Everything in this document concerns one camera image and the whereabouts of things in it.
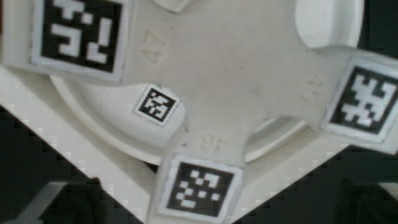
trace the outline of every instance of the dark surface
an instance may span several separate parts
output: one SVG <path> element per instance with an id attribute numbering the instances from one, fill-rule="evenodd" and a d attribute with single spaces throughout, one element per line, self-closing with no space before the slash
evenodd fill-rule
<path id="1" fill-rule="evenodd" d="M 368 2 L 361 48 L 398 56 L 398 1 Z M 341 179 L 398 182 L 398 158 L 348 148 L 238 221 L 245 224 L 331 224 Z M 0 112 L 0 223 L 16 217 L 48 181 L 87 181 L 52 147 Z M 139 223 L 107 198 L 108 223 Z"/>

